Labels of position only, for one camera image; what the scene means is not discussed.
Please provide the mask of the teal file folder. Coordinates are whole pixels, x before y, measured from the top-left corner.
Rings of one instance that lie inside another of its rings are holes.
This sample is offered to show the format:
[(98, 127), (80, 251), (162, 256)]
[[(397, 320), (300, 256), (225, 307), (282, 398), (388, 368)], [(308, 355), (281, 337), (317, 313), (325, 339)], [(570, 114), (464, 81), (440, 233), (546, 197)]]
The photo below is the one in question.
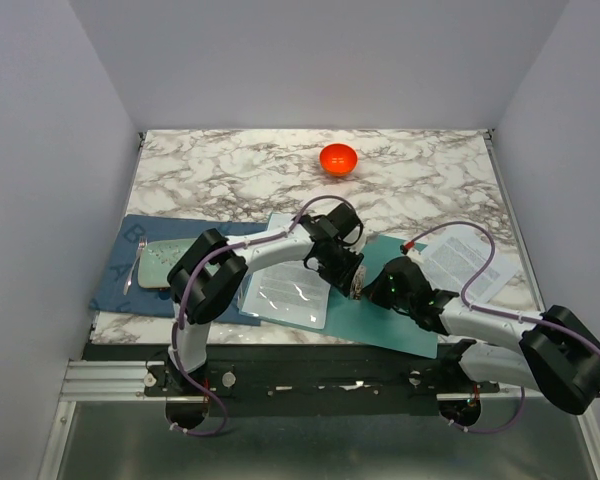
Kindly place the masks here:
[[(361, 265), (366, 267), (365, 282), (377, 277), (384, 265), (396, 256), (393, 250), (397, 247), (396, 239), (381, 236), (364, 248)], [(425, 358), (433, 358), (437, 353), (437, 336), (420, 329), (409, 317), (378, 307), (365, 299), (352, 300), (331, 286), (326, 323), (321, 330), (251, 318), (262, 322), (266, 331), (265, 341), (271, 344), (357, 342)]]

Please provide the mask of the printed paper sheet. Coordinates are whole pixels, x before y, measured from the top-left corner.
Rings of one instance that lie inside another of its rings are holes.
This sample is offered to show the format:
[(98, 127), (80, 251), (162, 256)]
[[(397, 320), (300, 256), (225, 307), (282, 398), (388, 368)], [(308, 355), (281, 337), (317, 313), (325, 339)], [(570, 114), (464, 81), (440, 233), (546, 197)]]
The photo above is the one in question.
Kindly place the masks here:
[(330, 285), (305, 258), (314, 246), (290, 214), (273, 213), (267, 229), (237, 251), (248, 266), (238, 306), (242, 314), (303, 329), (325, 327)]

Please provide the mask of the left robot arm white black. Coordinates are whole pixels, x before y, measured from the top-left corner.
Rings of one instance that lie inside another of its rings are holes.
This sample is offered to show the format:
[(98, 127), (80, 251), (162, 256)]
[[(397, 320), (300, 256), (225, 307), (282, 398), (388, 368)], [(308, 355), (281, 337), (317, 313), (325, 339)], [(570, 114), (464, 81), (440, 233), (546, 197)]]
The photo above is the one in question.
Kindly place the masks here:
[(260, 233), (204, 231), (167, 275), (175, 311), (168, 384), (181, 395), (200, 387), (210, 323), (227, 310), (246, 276), (289, 261), (313, 260), (319, 277), (348, 297), (364, 243), (362, 221), (344, 199), (326, 215), (301, 209), (290, 223)]

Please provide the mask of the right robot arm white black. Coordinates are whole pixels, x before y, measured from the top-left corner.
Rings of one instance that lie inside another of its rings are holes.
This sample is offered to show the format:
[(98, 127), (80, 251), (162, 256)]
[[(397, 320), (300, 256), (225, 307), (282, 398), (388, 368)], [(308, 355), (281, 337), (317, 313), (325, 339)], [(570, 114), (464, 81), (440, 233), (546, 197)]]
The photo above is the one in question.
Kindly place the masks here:
[(432, 287), (407, 256), (389, 261), (362, 295), (423, 330), (469, 338), (467, 349), (440, 367), (451, 391), (474, 381), (517, 385), (573, 415), (600, 398), (600, 342), (565, 307), (516, 312), (468, 305), (458, 293)]

